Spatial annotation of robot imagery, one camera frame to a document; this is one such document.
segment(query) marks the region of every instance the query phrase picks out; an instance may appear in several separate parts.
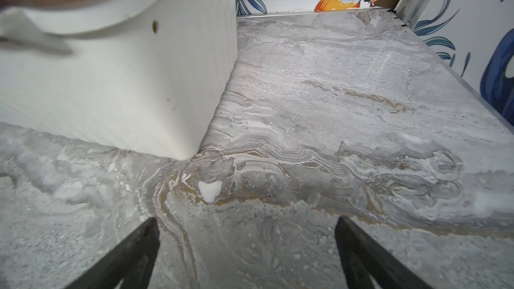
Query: marble countertop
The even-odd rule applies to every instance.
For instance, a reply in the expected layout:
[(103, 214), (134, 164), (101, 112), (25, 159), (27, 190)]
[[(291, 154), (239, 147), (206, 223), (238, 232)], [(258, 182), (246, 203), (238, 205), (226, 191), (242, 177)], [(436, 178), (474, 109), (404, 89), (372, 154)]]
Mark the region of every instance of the marble countertop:
[(435, 288), (514, 287), (514, 135), (401, 24), (238, 19), (190, 161), (0, 124), (0, 287), (61, 288), (151, 215), (151, 288), (345, 287), (338, 215)]

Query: white residue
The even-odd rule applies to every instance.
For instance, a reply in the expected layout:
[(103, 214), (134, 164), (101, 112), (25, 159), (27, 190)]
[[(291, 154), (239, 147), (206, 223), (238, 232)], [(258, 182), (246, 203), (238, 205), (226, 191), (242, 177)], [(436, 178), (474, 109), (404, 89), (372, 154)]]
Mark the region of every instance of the white residue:
[(414, 135), (408, 135), (408, 134), (405, 134), (405, 133), (400, 133), (400, 135), (405, 138), (406, 140), (408, 140), (409, 142), (412, 142), (412, 143), (416, 143), (416, 144), (422, 144), (425, 142), (425, 140), (421, 139), (421, 138), (418, 138), (417, 136), (414, 136)]
[(510, 212), (513, 208), (512, 196), (508, 194), (478, 191), (473, 208), (476, 216), (487, 217), (494, 212)]
[(200, 196), (202, 199), (207, 203), (212, 203), (222, 191), (222, 182), (216, 181), (212, 183), (205, 183), (200, 181), (198, 182), (198, 188), (200, 189)]

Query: white powder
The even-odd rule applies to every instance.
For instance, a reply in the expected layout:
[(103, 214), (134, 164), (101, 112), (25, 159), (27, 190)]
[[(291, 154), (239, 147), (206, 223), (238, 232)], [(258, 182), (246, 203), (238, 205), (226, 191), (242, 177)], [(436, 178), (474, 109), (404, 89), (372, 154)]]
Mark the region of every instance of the white powder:
[(222, 182), (216, 181), (212, 183), (198, 182), (198, 188), (200, 189), (200, 196), (207, 203), (215, 201), (216, 197), (220, 195), (222, 190)]

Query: gray marble surface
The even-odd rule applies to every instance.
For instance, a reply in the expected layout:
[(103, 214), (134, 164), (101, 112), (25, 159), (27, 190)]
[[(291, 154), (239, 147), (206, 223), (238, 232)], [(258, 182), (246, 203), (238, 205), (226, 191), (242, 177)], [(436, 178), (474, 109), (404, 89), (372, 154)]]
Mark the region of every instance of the gray marble surface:
[(0, 288), (61, 288), (151, 215), (151, 288), (344, 288), (342, 214), (436, 288), (514, 287), (514, 135), (409, 29), (238, 24), (190, 161), (0, 124)]

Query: marble veining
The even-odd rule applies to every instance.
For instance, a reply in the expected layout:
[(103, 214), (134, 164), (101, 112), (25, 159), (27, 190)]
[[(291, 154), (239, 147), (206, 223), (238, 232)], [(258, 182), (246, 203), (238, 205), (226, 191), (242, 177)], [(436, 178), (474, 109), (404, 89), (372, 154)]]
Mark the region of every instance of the marble veining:
[(190, 161), (0, 124), (0, 287), (153, 215), (151, 288), (341, 288), (341, 214), (436, 288), (514, 286), (514, 135), (394, 15), (241, 18), (238, 48)]

